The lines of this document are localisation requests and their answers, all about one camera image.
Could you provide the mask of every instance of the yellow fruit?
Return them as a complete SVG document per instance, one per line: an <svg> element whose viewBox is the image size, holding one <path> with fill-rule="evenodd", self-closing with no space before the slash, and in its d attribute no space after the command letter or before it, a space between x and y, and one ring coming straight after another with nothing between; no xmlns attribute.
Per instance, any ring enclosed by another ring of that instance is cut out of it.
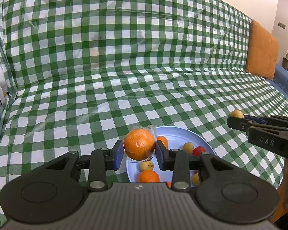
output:
<svg viewBox="0 0 288 230"><path fill-rule="evenodd" d="M198 177L198 174L194 174L192 176L192 183L196 186L200 185L200 178Z"/></svg>
<svg viewBox="0 0 288 230"><path fill-rule="evenodd" d="M146 162L140 162L140 170L153 170L154 169L154 163L152 161L146 161Z"/></svg>
<svg viewBox="0 0 288 230"><path fill-rule="evenodd" d="M191 154L194 149L194 145L192 143L185 143L182 148L185 152Z"/></svg>
<svg viewBox="0 0 288 230"><path fill-rule="evenodd" d="M239 110L234 110L230 114L231 117L238 117L238 118L244 118L244 115L241 111Z"/></svg>

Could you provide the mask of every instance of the plastic-wrapped orange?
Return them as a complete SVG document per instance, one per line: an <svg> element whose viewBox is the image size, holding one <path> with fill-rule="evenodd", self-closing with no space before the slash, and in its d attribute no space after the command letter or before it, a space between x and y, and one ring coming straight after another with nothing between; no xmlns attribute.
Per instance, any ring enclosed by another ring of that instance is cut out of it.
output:
<svg viewBox="0 0 288 230"><path fill-rule="evenodd" d="M147 129L135 128L125 136L124 149L131 159L141 161L154 152L155 139Z"/></svg>

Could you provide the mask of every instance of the green checkered tablecloth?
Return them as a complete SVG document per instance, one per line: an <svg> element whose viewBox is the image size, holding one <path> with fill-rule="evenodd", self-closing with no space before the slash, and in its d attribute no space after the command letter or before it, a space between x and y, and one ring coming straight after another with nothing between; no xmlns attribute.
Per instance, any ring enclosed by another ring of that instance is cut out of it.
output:
<svg viewBox="0 0 288 230"><path fill-rule="evenodd" d="M249 28L221 0L0 0L10 94L0 110L0 189L67 151L111 148L149 124L190 129L277 187L283 159L226 125L234 109L288 116L288 100L244 71ZM125 181L125 171L123 163L107 175Z"/></svg>

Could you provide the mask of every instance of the orange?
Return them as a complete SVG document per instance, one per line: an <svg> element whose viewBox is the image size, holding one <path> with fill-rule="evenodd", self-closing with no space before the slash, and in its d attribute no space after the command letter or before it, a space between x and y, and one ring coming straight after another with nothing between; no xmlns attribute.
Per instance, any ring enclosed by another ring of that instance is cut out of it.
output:
<svg viewBox="0 0 288 230"><path fill-rule="evenodd" d="M172 184L170 182L168 182L168 181L166 181L166 183L167 183L168 187L171 188Z"/></svg>
<svg viewBox="0 0 288 230"><path fill-rule="evenodd" d="M133 129L124 138L124 149L131 159L141 161L154 152L155 139L146 129Z"/></svg>
<svg viewBox="0 0 288 230"><path fill-rule="evenodd" d="M144 170L139 174L137 182L159 182L158 174L153 170Z"/></svg>
<svg viewBox="0 0 288 230"><path fill-rule="evenodd" d="M168 148L169 142L164 136L157 136L157 140L160 140L163 143L164 147Z"/></svg>

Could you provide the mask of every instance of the light blue plate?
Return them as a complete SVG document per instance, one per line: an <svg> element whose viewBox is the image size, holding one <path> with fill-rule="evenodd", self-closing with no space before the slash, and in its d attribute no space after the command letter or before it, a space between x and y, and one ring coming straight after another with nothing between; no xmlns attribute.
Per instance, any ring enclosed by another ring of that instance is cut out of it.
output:
<svg viewBox="0 0 288 230"><path fill-rule="evenodd" d="M191 142L194 145L194 148L197 146L202 146L205 148L206 151L215 154L211 146L204 140L202 137L200 137L198 134L195 134L192 131L182 129L175 126L160 126L157 127L157 136L165 136L166 139L169 142L168 149L180 149L182 150L182 146L187 143ZM152 155L153 163L155 165L154 171L157 172L157 174L160 177L160 182L171 182L173 172L170 170L167 171L161 171L158 166L158 162L156 159L155 153ZM137 178L141 172L140 170L140 162L139 163L132 163L131 160L127 159L127 174L130 182L137 182ZM194 175L194 170L190 171L190 178Z"/></svg>

